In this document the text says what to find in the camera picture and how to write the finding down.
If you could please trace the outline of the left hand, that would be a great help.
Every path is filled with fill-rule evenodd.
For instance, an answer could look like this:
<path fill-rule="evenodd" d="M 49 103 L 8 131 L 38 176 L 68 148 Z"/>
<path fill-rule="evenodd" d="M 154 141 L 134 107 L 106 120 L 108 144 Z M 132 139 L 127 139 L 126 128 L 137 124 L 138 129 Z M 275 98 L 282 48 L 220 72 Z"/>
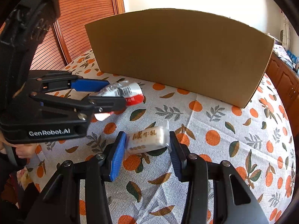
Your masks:
<path fill-rule="evenodd" d="M 36 143 L 25 144 L 25 145 L 24 144 L 13 145 L 5 140 L 2 133 L 1 133 L 0 142 L 1 142 L 1 154 L 7 154 L 7 151 L 4 146 L 10 146 L 15 148 L 17 156 L 21 159 L 32 158 L 33 155 L 35 154 L 35 149 L 38 145 Z"/>

